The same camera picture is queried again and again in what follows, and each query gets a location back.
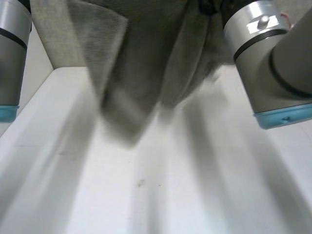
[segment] white table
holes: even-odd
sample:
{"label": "white table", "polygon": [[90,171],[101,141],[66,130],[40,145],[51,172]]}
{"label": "white table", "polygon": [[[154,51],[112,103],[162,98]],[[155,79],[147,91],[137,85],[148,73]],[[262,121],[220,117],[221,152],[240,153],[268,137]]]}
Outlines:
{"label": "white table", "polygon": [[261,130],[219,74],[127,147],[55,70],[0,138],[0,234],[311,233],[312,121]]}

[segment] small bolt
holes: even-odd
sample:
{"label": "small bolt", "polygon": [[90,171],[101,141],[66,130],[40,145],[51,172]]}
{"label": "small bolt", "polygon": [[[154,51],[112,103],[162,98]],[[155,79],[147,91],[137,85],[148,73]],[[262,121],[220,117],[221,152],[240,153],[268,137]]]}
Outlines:
{"label": "small bolt", "polygon": [[258,29],[266,28],[269,24],[270,17],[262,16],[258,22]]}
{"label": "small bolt", "polygon": [[289,123],[291,121],[290,117],[285,117],[282,119],[284,123]]}

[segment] black band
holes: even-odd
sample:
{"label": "black band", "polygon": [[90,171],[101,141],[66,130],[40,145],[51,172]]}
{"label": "black band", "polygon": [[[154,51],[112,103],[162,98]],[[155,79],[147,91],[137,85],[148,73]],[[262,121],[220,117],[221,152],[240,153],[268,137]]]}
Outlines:
{"label": "black band", "polygon": [[268,32],[259,34],[258,36],[255,36],[254,38],[250,39],[248,42],[246,42],[245,44],[243,44],[235,53],[234,55],[234,61],[237,60],[238,56],[240,56],[241,53],[243,53],[246,49],[248,49],[250,46],[252,46],[253,44],[265,39],[265,38],[269,38],[272,36],[276,36],[276,35],[281,35],[281,34],[286,34],[288,33],[287,30],[285,29],[273,29],[270,30]]}
{"label": "black band", "polygon": [[25,50],[27,50],[27,45],[25,44],[25,42],[23,42],[21,39],[15,36],[13,33],[10,33],[9,31],[6,31],[3,28],[0,28],[0,35],[11,39],[12,41],[22,46]]}
{"label": "black band", "polygon": [[294,88],[293,86],[291,86],[290,84],[288,84],[283,78],[282,76],[279,74],[279,72],[276,70],[275,65],[274,65],[274,61],[273,61],[273,51],[274,49],[272,49],[271,53],[270,53],[270,58],[269,58],[269,68],[274,76],[274,78],[277,80],[277,82],[284,88],[286,89],[288,92],[291,92],[301,98],[312,98],[312,94],[310,93],[306,93],[303,91],[300,91],[296,88]]}
{"label": "black band", "polygon": [[30,0],[18,0],[21,4],[23,4],[29,13],[31,14],[31,9],[30,9]]}

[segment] dark spot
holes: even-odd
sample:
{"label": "dark spot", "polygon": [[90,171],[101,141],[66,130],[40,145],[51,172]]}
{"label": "dark spot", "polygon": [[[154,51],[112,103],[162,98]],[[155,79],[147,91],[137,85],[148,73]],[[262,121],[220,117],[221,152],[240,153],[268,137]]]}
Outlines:
{"label": "dark spot", "polygon": [[141,179],[141,180],[138,182],[137,186],[140,188],[141,186],[144,185],[144,183],[145,183],[145,180],[144,180],[144,179]]}

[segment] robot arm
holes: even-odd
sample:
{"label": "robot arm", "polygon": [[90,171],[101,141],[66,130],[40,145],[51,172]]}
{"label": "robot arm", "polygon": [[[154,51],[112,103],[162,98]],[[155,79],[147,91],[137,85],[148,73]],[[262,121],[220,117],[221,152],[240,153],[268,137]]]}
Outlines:
{"label": "robot arm", "polygon": [[31,25],[29,0],[0,0],[0,122],[16,118]]}
{"label": "robot arm", "polygon": [[269,129],[311,119],[312,10],[290,30],[271,0],[223,0],[219,8],[259,125]]}

